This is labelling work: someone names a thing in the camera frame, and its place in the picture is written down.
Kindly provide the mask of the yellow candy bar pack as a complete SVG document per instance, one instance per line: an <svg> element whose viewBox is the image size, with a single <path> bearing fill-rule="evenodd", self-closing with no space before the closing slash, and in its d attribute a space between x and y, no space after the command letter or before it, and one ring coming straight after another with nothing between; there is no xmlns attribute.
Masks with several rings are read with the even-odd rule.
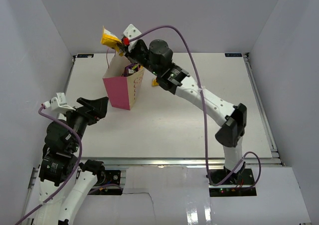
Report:
<svg viewBox="0 0 319 225"><path fill-rule="evenodd" d="M155 87L155 86L159 86L159 83L157 82L156 78L153 78L152 79L152 87Z"/></svg>

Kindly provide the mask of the purple snack chip bag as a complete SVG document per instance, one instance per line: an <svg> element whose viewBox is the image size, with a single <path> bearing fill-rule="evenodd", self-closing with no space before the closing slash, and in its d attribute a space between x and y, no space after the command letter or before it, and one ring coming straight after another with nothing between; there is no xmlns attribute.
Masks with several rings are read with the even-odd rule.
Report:
<svg viewBox="0 0 319 225"><path fill-rule="evenodd" d="M124 72L122 73L122 77L129 77L133 74L135 74L136 72L138 72L141 68L141 65L138 63L132 63L130 65L127 65L124 68Z"/></svg>

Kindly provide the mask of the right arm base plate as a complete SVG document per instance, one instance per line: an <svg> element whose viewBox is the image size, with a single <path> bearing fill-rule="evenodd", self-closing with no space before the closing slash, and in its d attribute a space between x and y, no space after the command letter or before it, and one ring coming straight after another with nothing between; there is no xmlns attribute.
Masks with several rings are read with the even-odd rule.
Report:
<svg viewBox="0 0 319 225"><path fill-rule="evenodd" d="M237 182L226 181L220 186L209 186L211 198L255 197L256 188L250 188L255 182L252 169L245 169Z"/></svg>

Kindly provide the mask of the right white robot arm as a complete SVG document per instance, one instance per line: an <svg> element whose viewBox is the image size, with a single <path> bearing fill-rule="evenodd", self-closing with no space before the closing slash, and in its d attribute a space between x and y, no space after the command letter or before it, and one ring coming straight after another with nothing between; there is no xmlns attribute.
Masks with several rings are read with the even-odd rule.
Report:
<svg viewBox="0 0 319 225"><path fill-rule="evenodd" d="M221 171L208 170L211 184L228 182L237 184L243 179L245 163L242 159L242 138L247 124L247 108L244 104L233 105L207 89L173 60L173 51L161 39L149 46L141 39L122 39L122 50L131 62L137 62L156 76L159 86L195 105L219 126L215 139L222 145L225 163Z"/></svg>

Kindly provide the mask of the yellow M&M's pack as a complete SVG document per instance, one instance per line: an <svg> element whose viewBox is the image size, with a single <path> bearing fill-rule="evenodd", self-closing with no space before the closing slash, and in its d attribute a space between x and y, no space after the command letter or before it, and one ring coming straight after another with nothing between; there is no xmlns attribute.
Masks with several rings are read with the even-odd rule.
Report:
<svg viewBox="0 0 319 225"><path fill-rule="evenodd" d="M104 26L102 27L102 37L100 43L104 46L107 46L108 48L115 50L119 56L124 55L121 49L121 47L123 46L122 41L109 30L107 30Z"/></svg>

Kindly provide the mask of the pink beige paper bag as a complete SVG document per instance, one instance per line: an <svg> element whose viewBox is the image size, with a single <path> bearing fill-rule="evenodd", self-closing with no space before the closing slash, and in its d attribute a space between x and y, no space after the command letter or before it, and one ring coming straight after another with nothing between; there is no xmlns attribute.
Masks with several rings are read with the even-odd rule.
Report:
<svg viewBox="0 0 319 225"><path fill-rule="evenodd" d="M107 64L103 83L112 107L131 110L137 100L145 68L141 66L135 74L122 77L124 68L132 62L117 53L113 57L107 57Z"/></svg>

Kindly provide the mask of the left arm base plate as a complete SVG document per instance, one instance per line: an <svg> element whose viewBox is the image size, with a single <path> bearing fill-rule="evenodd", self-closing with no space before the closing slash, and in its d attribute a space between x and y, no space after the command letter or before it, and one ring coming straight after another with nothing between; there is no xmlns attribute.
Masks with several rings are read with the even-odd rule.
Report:
<svg viewBox="0 0 319 225"><path fill-rule="evenodd" d="M120 170L106 170L104 173L102 173L102 177L98 180L97 184L91 189L90 195L101 195L101 196L120 196L122 194L121 189L117 187L103 187L99 190L95 190L99 186L102 185L109 185L109 184L116 184L120 185L121 183L121 171Z"/></svg>

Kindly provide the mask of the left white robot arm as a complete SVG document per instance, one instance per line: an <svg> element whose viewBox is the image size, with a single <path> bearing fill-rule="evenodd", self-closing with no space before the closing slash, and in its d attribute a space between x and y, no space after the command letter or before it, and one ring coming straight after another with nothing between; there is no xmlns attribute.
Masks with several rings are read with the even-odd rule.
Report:
<svg viewBox="0 0 319 225"><path fill-rule="evenodd" d="M107 114L109 98L77 99L79 107L67 104L64 93L42 103L39 115L51 120L46 129L39 177L39 207L35 225L71 225L84 199L105 180L100 161L82 163L82 138L88 126Z"/></svg>

